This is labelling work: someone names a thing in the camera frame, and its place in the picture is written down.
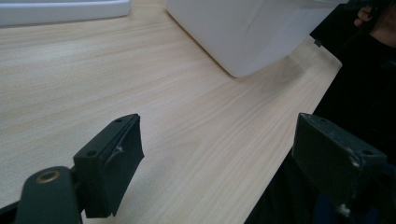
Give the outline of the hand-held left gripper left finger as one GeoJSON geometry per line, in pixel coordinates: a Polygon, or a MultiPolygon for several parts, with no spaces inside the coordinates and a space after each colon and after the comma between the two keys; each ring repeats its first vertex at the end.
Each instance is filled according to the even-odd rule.
{"type": "Polygon", "coordinates": [[[140,116],[111,121],[74,157],[74,168],[85,189],[87,218],[115,216],[144,153],[140,116]]]}

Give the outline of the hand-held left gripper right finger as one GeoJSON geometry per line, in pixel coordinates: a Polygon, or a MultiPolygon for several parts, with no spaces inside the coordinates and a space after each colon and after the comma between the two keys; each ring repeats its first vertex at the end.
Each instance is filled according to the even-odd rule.
{"type": "Polygon", "coordinates": [[[301,113],[291,156],[341,215],[382,173],[387,156],[331,121],[301,113]]]}

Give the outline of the white plastic bin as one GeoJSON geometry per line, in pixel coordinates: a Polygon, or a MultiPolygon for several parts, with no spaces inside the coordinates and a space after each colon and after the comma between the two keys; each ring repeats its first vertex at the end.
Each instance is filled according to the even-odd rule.
{"type": "Polygon", "coordinates": [[[169,14],[230,75],[255,73],[293,52],[347,0],[166,0],[169,14]]]}

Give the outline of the white tray edge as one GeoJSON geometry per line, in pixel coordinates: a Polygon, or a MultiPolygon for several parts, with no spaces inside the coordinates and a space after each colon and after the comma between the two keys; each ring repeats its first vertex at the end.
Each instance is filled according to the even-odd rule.
{"type": "Polygon", "coordinates": [[[0,27],[126,16],[131,0],[0,0],[0,27]]]}

